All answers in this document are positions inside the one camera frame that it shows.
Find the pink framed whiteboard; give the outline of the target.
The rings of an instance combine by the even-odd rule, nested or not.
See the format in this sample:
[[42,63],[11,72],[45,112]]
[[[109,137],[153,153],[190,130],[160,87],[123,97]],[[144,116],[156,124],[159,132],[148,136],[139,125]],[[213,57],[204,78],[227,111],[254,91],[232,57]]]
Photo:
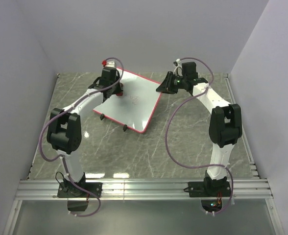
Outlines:
[[127,125],[137,133],[144,133],[152,118],[161,93],[156,92],[159,82],[130,71],[124,71],[120,81],[123,84],[122,96],[111,96],[94,112],[105,114],[106,118]]

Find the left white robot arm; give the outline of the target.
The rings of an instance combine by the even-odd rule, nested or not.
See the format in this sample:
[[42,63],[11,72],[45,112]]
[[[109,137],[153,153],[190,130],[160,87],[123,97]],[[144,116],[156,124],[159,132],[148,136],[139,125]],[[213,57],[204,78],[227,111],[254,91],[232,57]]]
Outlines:
[[50,113],[47,141],[56,150],[64,167],[63,191],[75,197],[88,192],[86,177],[77,150],[82,141],[81,120],[112,95],[123,92],[121,74],[116,68],[104,67],[87,91],[69,106]]

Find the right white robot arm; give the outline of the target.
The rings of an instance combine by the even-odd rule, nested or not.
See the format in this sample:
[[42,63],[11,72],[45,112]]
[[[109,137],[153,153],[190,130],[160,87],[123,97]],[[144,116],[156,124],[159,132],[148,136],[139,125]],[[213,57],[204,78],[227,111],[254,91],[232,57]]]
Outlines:
[[156,89],[163,94],[176,94],[180,89],[198,99],[209,111],[209,137],[213,143],[211,161],[200,186],[190,185],[202,197],[231,195],[227,181],[227,165],[231,152],[242,136],[241,108],[222,98],[212,87],[211,81],[199,77],[195,62],[174,62],[175,70],[169,71]]

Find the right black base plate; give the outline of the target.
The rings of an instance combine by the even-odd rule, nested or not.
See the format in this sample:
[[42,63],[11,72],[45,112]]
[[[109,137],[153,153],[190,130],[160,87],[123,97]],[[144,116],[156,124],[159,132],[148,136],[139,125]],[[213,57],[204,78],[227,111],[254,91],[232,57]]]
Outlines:
[[189,197],[229,197],[231,196],[231,186],[228,181],[188,182],[184,192],[187,192]]

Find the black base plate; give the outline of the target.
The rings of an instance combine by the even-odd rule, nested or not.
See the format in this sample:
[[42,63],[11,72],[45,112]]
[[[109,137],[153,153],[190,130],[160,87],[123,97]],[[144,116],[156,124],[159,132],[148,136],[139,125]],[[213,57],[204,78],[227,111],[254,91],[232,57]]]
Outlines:
[[79,187],[83,188],[84,190],[78,189],[75,187],[70,181],[61,182],[59,184],[59,189],[57,193],[58,198],[86,198],[86,197],[95,197],[90,196],[87,191],[93,193],[97,197],[101,196],[102,193],[102,183],[95,182],[95,183],[82,183]]
[[231,186],[228,181],[188,182],[184,192],[187,192],[189,197],[229,197],[231,196]]

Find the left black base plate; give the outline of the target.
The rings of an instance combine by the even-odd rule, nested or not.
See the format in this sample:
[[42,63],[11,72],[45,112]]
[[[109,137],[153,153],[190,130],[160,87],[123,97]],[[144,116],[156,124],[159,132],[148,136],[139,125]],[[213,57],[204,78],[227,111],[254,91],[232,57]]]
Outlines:
[[86,198],[86,197],[95,197],[90,196],[87,191],[93,193],[97,197],[101,196],[102,193],[102,183],[95,182],[95,183],[82,183],[79,187],[83,188],[84,190],[78,189],[75,187],[70,181],[61,182],[59,184],[59,189],[57,193],[58,198]]

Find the aluminium mounting rail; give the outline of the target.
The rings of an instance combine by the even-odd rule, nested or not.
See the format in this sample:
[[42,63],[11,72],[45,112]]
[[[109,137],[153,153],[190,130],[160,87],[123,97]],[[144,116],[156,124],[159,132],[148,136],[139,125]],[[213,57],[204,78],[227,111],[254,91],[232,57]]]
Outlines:
[[[185,200],[199,192],[201,184],[196,179],[87,179],[88,183],[101,184],[101,200]],[[273,194],[266,179],[235,179],[234,199],[272,199]],[[15,200],[66,200],[58,198],[59,184],[56,180],[20,181]]]

